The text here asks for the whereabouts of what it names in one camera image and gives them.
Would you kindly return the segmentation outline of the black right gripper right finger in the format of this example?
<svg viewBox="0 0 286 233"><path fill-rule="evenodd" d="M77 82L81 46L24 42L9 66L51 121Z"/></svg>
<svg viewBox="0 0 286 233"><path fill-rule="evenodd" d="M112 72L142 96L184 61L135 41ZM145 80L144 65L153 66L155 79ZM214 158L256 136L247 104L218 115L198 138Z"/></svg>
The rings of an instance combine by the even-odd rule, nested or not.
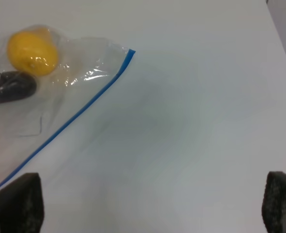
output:
<svg viewBox="0 0 286 233"><path fill-rule="evenodd" d="M285 173L281 171L268 173L261 212L267 232L286 233Z"/></svg>

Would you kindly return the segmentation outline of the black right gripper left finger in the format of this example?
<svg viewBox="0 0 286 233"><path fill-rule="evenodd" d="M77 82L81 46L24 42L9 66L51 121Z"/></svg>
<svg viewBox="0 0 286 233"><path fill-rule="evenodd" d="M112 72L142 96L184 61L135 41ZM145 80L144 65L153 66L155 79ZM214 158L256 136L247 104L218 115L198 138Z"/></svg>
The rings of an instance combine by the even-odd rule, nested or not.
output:
<svg viewBox="0 0 286 233"><path fill-rule="evenodd" d="M39 233L44 217L38 173L25 173L0 190L0 233Z"/></svg>

